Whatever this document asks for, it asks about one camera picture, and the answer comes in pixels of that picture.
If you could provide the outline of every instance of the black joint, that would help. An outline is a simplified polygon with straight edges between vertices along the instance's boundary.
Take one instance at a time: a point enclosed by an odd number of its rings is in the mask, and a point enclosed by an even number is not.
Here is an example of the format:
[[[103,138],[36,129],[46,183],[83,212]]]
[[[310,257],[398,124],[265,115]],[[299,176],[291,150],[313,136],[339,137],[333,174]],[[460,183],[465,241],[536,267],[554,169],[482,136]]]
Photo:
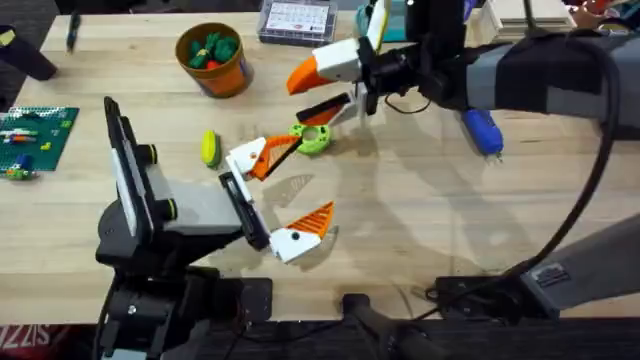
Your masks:
[[[171,221],[178,218],[178,206],[176,206],[174,199],[156,201],[155,210],[163,221]]]
[[[358,306],[371,306],[371,300],[366,294],[344,294],[341,305],[342,315],[348,315]]]
[[[155,165],[158,163],[158,151],[155,145],[140,144],[136,146],[136,159],[144,166]]]

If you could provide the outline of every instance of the wooden table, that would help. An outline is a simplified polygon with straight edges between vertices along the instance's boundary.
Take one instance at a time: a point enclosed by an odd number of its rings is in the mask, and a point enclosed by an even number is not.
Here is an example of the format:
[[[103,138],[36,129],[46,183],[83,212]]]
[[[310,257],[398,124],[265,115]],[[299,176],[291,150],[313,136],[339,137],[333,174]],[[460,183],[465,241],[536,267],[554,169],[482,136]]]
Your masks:
[[[17,105],[81,108],[58,169],[31,183],[0,182],[0,324],[95,322],[111,280],[98,264],[97,222],[115,199],[102,98],[116,99],[141,142],[154,143],[168,177],[218,186],[200,161],[202,133],[225,149],[286,133],[294,114],[338,94],[336,84],[294,97],[285,81],[310,49],[261,44],[258,15],[85,16],[76,52],[65,52],[69,18],[56,18],[43,45],[59,67],[48,82],[27,79]],[[341,13],[337,38],[350,36]],[[242,36],[252,85],[227,100],[203,96],[173,55],[178,36],[208,21]],[[473,32],[470,43],[474,42]],[[392,97],[416,108],[424,99]],[[323,156],[296,155],[250,187],[272,227],[336,201],[333,229],[295,265],[244,240],[199,263],[227,276],[274,280],[274,319],[334,319],[346,292],[364,292],[382,312],[409,317],[431,305],[412,293],[436,276],[498,272],[534,254],[573,205],[599,143],[590,121],[495,112],[504,163],[469,145],[456,115],[432,105],[403,116],[380,106],[366,128],[334,131]],[[619,144],[597,196],[567,243],[637,212],[640,147]],[[573,316],[640,315],[640,297],[589,304]]]

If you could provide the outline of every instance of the black mount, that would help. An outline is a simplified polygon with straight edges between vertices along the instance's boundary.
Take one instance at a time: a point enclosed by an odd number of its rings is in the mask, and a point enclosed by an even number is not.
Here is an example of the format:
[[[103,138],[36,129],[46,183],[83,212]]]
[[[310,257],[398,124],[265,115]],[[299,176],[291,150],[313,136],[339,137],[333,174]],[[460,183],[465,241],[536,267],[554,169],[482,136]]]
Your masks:
[[[426,290],[427,299],[439,306],[455,294],[494,279],[491,276],[444,276],[436,278],[435,285]],[[516,325],[522,319],[550,319],[558,314],[545,310],[538,299],[529,292],[520,278],[508,279],[495,286],[481,289],[443,307],[440,311],[443,319],[457,320],[496,320]]]
[[[364,294],[346,294],[342,297],[342,314],[356,321],[358,327],[378,344],[380,360],[449,360],[453,354],[436,346],[427,333],[411,321],[391,320],[371,308]]]
[[[116,349],[163,352],[185,343],[201,320],[266,321],[271,317],[270,279],[223,279],[218,270],[190,267],[160,278],[114,278],[108,321],[100,334],[104,356]]]

